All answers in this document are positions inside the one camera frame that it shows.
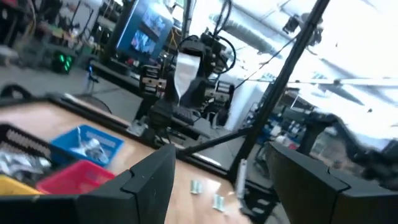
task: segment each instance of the wooden tabletop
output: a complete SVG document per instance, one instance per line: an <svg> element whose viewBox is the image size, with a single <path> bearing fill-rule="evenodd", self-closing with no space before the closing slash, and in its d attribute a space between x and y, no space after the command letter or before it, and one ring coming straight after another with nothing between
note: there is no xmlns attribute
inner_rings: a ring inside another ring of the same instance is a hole
<svg viewBox="0 0 398 224"><path fill-rule="evenodd" d="M127 123L112 115L109 115L109 118ZM3 108L0 110L0 122L11 123L46 141L51 141L59 134L65 133L81 124L88 124L112 134L124 140L123 148L107 167L107 169L115 174L125 171L154 151L145 145L50 103L35 103ZM192 179L199 180L202 183L202 194L192 195L190 193L190 182ZM224 207L226 211L224 213L212 208L214 194L225 197ZM177 161L175 165L174 186L165 223L223 224L250 222L245 216L240 214L239 202L229 182L187 163Z"/></svg>

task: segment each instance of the monitor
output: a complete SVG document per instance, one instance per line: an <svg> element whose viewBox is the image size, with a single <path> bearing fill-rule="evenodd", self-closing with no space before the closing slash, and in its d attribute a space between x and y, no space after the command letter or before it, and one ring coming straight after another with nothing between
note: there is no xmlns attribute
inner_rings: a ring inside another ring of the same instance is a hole
<svg viewBox="0 0 398 224"><path fill-rule="evenodd" d="M160 36L164 27L166 26L163 17L158 14L153 7L148 7L142 17L142 22L147 26L156 36Z"/></svg>
<svg viewBox="0 0 398 224"><path fill-rule="evenodd" d="M140 54L151 55L155 45L156 43L141 30L137 30L131 41L131 47Z"/></svg>
<svg viewBox="0 0 398 224"><path fill-rule="evenodd" d="M115 54L141 63L155 61L172 26L171 13L156 0L127 2L100 58L101 63L108 62Z"/></svg>

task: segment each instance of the blue plastic bin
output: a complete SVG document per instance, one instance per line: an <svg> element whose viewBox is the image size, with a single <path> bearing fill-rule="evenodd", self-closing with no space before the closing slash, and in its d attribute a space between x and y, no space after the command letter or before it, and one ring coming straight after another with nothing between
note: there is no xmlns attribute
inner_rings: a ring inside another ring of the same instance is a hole
<svg viewBox="0 0 398 224"><path fill-rule="evenodd" d="M71 155L73 155L78 159L86 159L88 161L94 162L95 164L98 164L101 167L108 165L112 161L114 155L118 153L119 149L123 145L123 140L113 137L110 134L106 134L89 125L84 124L79 126L79 128L80 128L81 140L83 142L87 142L90 139L95 138L101 143L101 147L104 149L105 154L109 158L108 163L93 160L89 157L83 156L79 153L70 150L71 148L79 146L77 127L65 134L60 135L59 137L54 139L51 142L51 144L67 151L68 153L70 153Z"/></svg>

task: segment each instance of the black metal bar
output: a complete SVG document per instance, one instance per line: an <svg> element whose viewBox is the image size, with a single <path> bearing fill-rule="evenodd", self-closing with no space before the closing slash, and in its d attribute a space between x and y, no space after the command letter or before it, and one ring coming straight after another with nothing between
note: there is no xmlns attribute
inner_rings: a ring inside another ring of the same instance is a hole
<svg viewBox="0 0 398 224"><path fill-rule="evenodd" d="M269 115L272 113L272 110L279 101L279 98L284 93L290 75L292 74L297 61L303 54L303 51L307 47L307 43L313 35L313 31L317 27L318 21L321 19L328 3L329 0L318 0L315 3L310 16L308 17L308 21L305 23L304 28L298 35L297 41L293 45L292 50L290 51L289 56L287 57L273 88L270 90L263 106L260 109L260 112L258 113L259 116L257 116L253 123L251 134L246 136L246 139L244 140L238 154L234 158L232 166L228 171L229 179L236 178L241 159L247 159L250 155L250 152L256 143L257 136L262 131L262 128L267 122Z"/></svg>
<svg viewBox="0 0 398 224"><path fill-rule="evenodd" d="M197 152L203 151L205 149L211 148L211 147L216 146L218 144L221 144L221 143L230 141L232 139L236 139L238 137L247 135L250 132L250 130L251 130L251 128L243 128L243 129L235 131L235 132L233 132L231 134L224 135L224 136L222 136L220 138L212 139L212 140L207 141L207 142L205 142L203 144L199 144L197 146L193 146L193 147L188 147L188 148L182 149L178 153L180 155L184 155L184 156L185 155L191 155L193 153L197 153Z"/></svg>

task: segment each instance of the white ceiling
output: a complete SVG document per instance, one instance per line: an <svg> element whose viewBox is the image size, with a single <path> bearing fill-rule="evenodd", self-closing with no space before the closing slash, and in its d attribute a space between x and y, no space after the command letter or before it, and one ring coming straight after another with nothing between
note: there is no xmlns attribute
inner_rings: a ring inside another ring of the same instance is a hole
<svg viewBox="0 0 398 224"><path fill-rule="evenodd" d="M236 8L253 20L240 19L239 16L234 16L233 19L240 20L244 26L256 29L264 37L282 46L295 36L282 32L290 15L310 12L315 1L234 0ZM337 73L344 73L351 78L398 78L395 60L398 52L398 27L394 24L398 16L394 9L398 9L396 0L330 1L323 15L322 25L325 30L322 43L317 46L316 57L327 64L326 68L321 69L327 70L325 75L330 79L343 78L336 77ZM313 64L313 60L305 65L299 61L298 66L300 64L301 67L320 67ZM343 88L369 107L397 109L398 86Z"/></svg>

